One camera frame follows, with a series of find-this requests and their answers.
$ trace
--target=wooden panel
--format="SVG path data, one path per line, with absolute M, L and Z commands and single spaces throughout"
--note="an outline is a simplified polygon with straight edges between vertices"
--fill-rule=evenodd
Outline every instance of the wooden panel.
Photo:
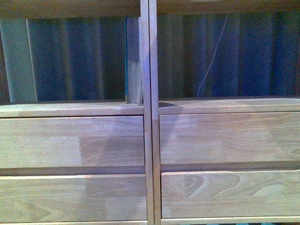
M 97 222 L 58 222 L 58 223 L 17 223 L 7 225 L 147 225 L 146 220 L 97 221 Z
M 143 117 L 0 119 L 0 168 L 144 165 Z
M 149 224 L 154 224 L 153 164 L 152 164 L 152 121 L 149 58 L 149 1 L 141 0 L 141 73 L 144 103 L 145 168 L 147 182 L 147 213 Z
M 162 164 L 299 162 L 300 112 L 160 116 Z
M 300 171 L 163 173 L 163 218 L 299 216 Z
M 0 19 L 67 18 L 139 15 L 138 0 L 9 0 Z
M 125 102 L 75 102 L 1 105 L 0 118 L 143 115 L 143 107 Z
M 283 223 L 283 225 L 295 225 L 298 217 L 221 217 L 221 218 L 188 218 L 188 219 L 162 219 L 162 225 L 181 224 L 237 224 L 237 223 Z
M 157 31 L 157 1 L 149 0 L 150 29 L 150 71 L 151 71 L 151 123 L 153 151 L 153 187 L 155 225 L 161 224 L 161 187 L 160 187 L 160 157 L 159 157 L 159 115 L 158 115 L 158 31 Z
M 0 222 L 143 220 L 145 176 L 0 177 Z
M 257 113 L 300 111 L 300 98 L 203 99 L 163 101 L 159 114 Z
M 158 0 L 159 14 L 245 13 L 299 10 L 298 0 Z

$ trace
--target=drawer gap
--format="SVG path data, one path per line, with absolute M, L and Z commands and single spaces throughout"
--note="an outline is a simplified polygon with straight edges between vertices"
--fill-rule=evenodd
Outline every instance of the drawer gap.
M 144 166 L 56 167 L 0 169 L 0 176 L 145 174 Z

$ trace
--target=wooden shelf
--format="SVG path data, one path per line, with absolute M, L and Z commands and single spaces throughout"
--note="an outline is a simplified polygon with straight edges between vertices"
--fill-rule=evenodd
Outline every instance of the wooden shelf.
M 157 0 L 158 14 L 221 14 L 299 9 L 298 0 Z
M 179 100 L 159 102 L 160 115 L 300 111 L 300 98 Z
M 140 15 L 139 0 L 9 0 L 0 4 L 0 19 L 127 15 Z
M 125 102 L 0 105 L 0 118 L 143 115 L 143 106 Z
M 158 0 L 158 14 L 221 14 L 300 10 L 298 0 Z M 140 15 L 139 0 L 10 0 L 0 19 Z

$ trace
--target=wooden frame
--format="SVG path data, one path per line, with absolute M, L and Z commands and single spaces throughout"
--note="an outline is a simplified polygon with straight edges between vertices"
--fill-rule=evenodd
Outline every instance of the wooden frame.
M 86 174 L 105 177 L 105 174 L 115 174 L 121 177 L 123 173 L 136 174 L 142 177 L 145 174 L 147 219 L 126 221 L 95 221 L 95 222 L 63 222 L 63 223 L 18 223 L 21 225 L 177 225 L 177 224 L 206 224 L 206 223 L 261 223 L 261 222 L 299 222 L 300 216 L 252 216 L 252 217 L 208 217 L 208 218 L 162 218 L 161 202 L 161 175 L 168 173 L 206 173 L 211 170 L 262 170 L 262 169 L 298 169 L 299 161 L 295 160 L 277 165 L 255 164 L 252 167 L 241 164 L 210 164 L 197 162 L 189 166 L 187 163 L 162 165 L 160 152 L 160 115 L 196 115 L 220 113 L 274 113 L 300 112 L 300 99 L 233 99 L 233 100 L 182 100 L 158 102 L 158 50 L 157 50 L 157 14 L 210 14 L 210 13 L 239 13 L 261 11 L 291 11 L 300 10 L 298 0 L 224 0 L 224 1 L 190 1 L 190 0 L 13 0 L 6 1 L 0 6 L 0 18 L 67 18 L 67 17 L 99 17 L 140 15 L 142 23 L 142 78 L 144 106 L 125 103 L 66 103 L 66 104 L 28 104 L 2 105 L 0 118 L 57 118 L 57 117 L 95 117 L 95 116 L 143 116 L 143 139 L 145 165 L 141 163 L 132 166 L 126 165 L 116 168 L 116 165 L 103 166 L 101 170 L 90 165 L 59 168 L 5 168 L 0 170 L 1 176 L 29 176 L 52 175 L 79 176 Z M 5 80 L 4 63 L 1 67 L 1 80 Z M 1 103 L 9 100 L 6 82 L 1 83 Z
M 137 106 L 136 104 L 126 104 L 120 102 L 66 102 L 66 103 L 37 103 L 37 104 L 22 104 L 22 105 L 2 105 L 0 106 L 0 118 L 4 121 L 9 118 L 26 118 L 33 121 L 39 118 L 87 118 L 87 116 L 100 116 L 108 118 L 107 116 L 117 116 L 117 118 L 128 116 L 143 116 L 143 143 L 144 155 L 142 166 L 104 166 L 100 168 L 83 166 L 83 167 L 60 167 L 58 168 L 5 168 L 0 169 L 1 176 L 25 176 L 30 175 L 47 175 L 58 176 L 93 176 L 92 174 L 99 174 L 102 176 L 122 176 L 129 174 L 133 176 L 140 176 L 145 178 L 145 199 L 146 199 L 146 216 L 147 220 L 128 220 L 118 218 L 118 221 L 95 221 L 95 222 L 63 222 L 63 223 L 39 223 L 39 224 L 87 224 L 87 225 L 101 225 L 101 224 L 116 224 L 116 225 L 145 225 L 154 224 L 154 207 L 153 207 L 153 167 L 152 167 L 152 126 L 151 126 L 151 101 L 150 101 L 150 50 L 149 50 L 149 2 L 148 0 L 118 0 L 118 1 L 89 1 L 89 0 L 75 0 L 75 1 L 60 1 L 60 0 L 37 0 L 37 1 L 22 1 L 14 0 L 7 1 L 0 6 L 0 18 L 6 19 L 33 19 L 33 18 L 69 18 L 69 17 L 99 17 L 99 16 L 125 16 L 125 15 L 140 15 L 142 24 L 142 78 L 143 78 L 143 95 L 144 106 Z
M 232 99 L 232 100 L 209 100 L 198 99 L 189 100 L 181 99 L 178 101 L 162 101 L 157 105 L 158 100 L 158 68 L 157 68 L 157 14 L 221 14 L 221 13 L 242 13 L 242 12 L 263 12 L 263 11 L 292 11 L 299 10 L 300 4 L 298 1 L 283 1 L 283 0 L 254 0 L 254 1 L 189 1 L 189 0 L 149 0 L 150 2 L 150 56 L 151 56 L 151 81 L 154 82 L 152 86 L 152 131 L 153 131 L 153 176 L 154 176 L 154 204 L 155 204 L 155 224 L 160 225 L 180 225 L 180 224 L 214 224 L 214 223 L 262 223 L 262 222 L 299 222 L 299 216 L 257 216 L 257 217 L 219 217 L 213 216 L 209 218 L 189 218 L 183 216 L 182 218 L 162 218 L 161 211 L 161 175 L 162 172 L 197 172 L 197 171 L 209 171 L 209 170 L 246 170 L 246 169 L 258 169 L 263 170 L 267 168 L 280 169 L 284 168 L 299 168 L 299 161 L 284 164 L 266 164 L 263 165 L 242 165 L 242 164 L 191 164 L 191 166 L 184 164 L 182 165 L 163 165 L 161 161 L 160 144 L 161 135 L 159 135 L 160 129 L 157 124 L 157 115 L 185 115 L 188 117 L 191 114 L 203 113 L 207 115 L 214 115 L 214 113 L 253 113 L 253 112 L 298 112 L 300 110 L 300 102 L 298 98 L 294 99 Z M 170 124 L 175 124 L 174 118 L 169 121 Z M 165 152 L 165 157 L 168 157 L 168 149 Z

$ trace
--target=wood grain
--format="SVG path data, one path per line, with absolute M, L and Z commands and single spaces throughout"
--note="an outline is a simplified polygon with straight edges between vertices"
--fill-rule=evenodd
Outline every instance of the wood grain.
M 153 202 L 153 155 L 152 155 L 152 124 L 151 124 L 151 87 L 150 87 L 150 57 L 149 57 L 149 2 L 141 0 L 141 70 L 144 104 L 144 140 L 145 168 L 147 187 L 148 223 L 154 224 Z
M 300 171 L 162 173 L 163 218 L 299 216 L 299 177 Z
M 294 11 L 298 0 L 158 0 L 159 14 L 217 14 Z
M 138 0 L 7 0 L 0 19 L 72 18 L 139 15 Z
M 11 223 L 9 225 L 147 225 L 146 220 L 97 221 L 97 222 L 58 222 L 58 223 Z
M 300 111 L 300 98 L 180 100 L 159 103 L 160 115 Z
M 151 123 L 153 149 L 153 187 L 155 224 L 161 224 L 159 115 L 158 115 L 158 31 L 157 1 L 149 0 L 150 68 L 151 68 Z
M 0 222 L 143 220 L 145 175 L 0 177 Z
M 161 163 L 300 161 L 300 112 L 160 116 Z
M 0 119 L 0 168 L 144 165 L 143 117 Z
M 237 223 L 289 223 L 300 221 L 297 217 L 219 217 L 219 218 L 180 218 L 162 219 L 162 225 L 181 225 L 181 224 L 237 224 Z
M 1 105 L 0 118 L 143 115 L 143 107 L 125 102 L 77 102 Z

